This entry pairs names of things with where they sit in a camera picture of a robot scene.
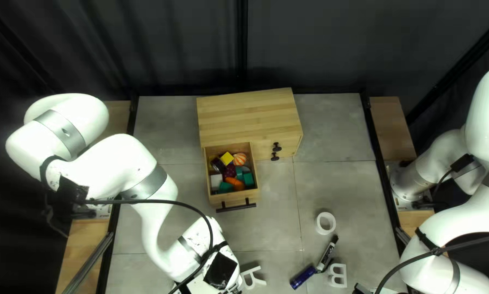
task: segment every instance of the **teal block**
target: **teal block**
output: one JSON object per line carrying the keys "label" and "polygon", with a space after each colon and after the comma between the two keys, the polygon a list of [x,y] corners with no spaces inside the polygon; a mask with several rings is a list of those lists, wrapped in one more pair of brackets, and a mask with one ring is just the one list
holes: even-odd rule
{"label": "teal block", "polygon": [[219,191],[217,192],[217,194],[230,193],[230,192],[233,192],[233,185],[226,182],[222,182],[221,185],[219,185]]}
{"label": "teal block", "polygon": [[251,173],[243,174],[244,184],[249,187],[253,186],[255,183],[253,181],[253,175]]}
{"label": "teal block", "polygon": [[244,177],[243,177],[243,168],[240,166],[235,167],[235,173],[237,173],[237,179],[240,180],[241,182],[244,182]]}

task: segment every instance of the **open drawer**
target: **open drawer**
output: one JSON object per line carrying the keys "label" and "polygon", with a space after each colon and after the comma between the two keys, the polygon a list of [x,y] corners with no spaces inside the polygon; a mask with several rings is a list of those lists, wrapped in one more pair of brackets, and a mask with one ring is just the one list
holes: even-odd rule
{"label": "open drawer", "polygon": [[[222,155],[224,152],[230,152],[235,154],[243,152],[248,156],[247,167],[253,175],[254,186],[247,188],[243,191],[234,191],[224,194],[216,194],[212,192],[210,188],[210,175],[217,174],[210,165],[210,161]],[[210,205],[217,208],[217,212],[236,210],[248,207],[255,207],[255,203],[259,200],[259,180],[257,175],[257,169],[255,168],[255,161],[252,154],[252,147],[249,142],[235,143],[220,146],[207,146],[203,148],[203,154],[205,156],[206,164],[206,184],[208,189],[208,200]]]}

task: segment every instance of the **drawer handle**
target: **drawer handle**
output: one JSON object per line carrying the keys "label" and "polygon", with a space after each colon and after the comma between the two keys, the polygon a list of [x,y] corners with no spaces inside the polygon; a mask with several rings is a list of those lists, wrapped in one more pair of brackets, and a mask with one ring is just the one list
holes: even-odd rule
{"label": "drawer handle", "polygon": [[277,152],[272,152],[272,158],[270,158],[271,161],[278,161],[280,157],[278,157]]}
{"label": "drawer handle", "polygon": [[250,199],[248,197],[246,197],[246,204],[226,207],[226,204],[224,203],[224,201],[221,201],[221,206],[222,206],[222,208],[218,208],[215,210],[216,213],[245,209],[245,208],[251,208],[251,207],[257,207],[257,204],[250,203]]}
{"label": "drawer handle", "polygon": [[282,150],[282,147],[279,146],[279,142],[274,143],[275,147],[272,149],[273,152],[279,152]]}

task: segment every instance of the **black marker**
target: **black marker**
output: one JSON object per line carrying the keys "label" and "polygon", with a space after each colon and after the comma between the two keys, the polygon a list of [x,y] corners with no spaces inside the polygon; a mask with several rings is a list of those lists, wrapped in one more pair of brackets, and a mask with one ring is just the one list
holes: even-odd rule
{"label": "black marker", "polygon": [[319,264],[317,264],[317,272],[324,271],[332,261],[332,252],[335,248],[335,244],[337,244],[337,241],[339,241],[339,236],[333,236],[332,242],[330,242],[330,244],[326,248],[326,251],[324,251],[324,254],[321,257],[321,261],[319,261]]}

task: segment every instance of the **closed drawer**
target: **closed drawer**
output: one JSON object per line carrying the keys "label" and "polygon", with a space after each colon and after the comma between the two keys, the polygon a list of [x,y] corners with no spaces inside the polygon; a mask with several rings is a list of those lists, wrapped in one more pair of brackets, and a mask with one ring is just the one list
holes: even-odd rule
{"label": "closed drawer", "polygon": [[253,155],[256,160],[264,160],[272,158],[272,152],[275,145],[281,147],[281,151],[276,152],[275,156],[278,157],[292,157],[297,151],[301,136],[279,138],[275,140],[261,140],[252,142]]}
{"label": "closed drawer", "polygon": [[[251,189],[246,189],[243,191],[235,191],[224,194],[216,194],[212,192],[210,186],[210,175],[217,174],[210,166],[210,161],[215,156],[220,156],[224,152],[230,152],[235,154],[237,152],[243,152],[248,156],[248,167],[253,175],[254,187]],[[254,204],[259,200],[259,176],[257,175],[257,170],[255,169],[254,154],[249,142],[246,143],[236,143],[221,146],[207,146],[203,148],[203,153],[205,156],[206,163],[206,184],[208,190],[208,200],[210,205],[214,208],[223,208],[223,202],[226,208],[231,208],[235,206],[241,206],[245,204]]]}

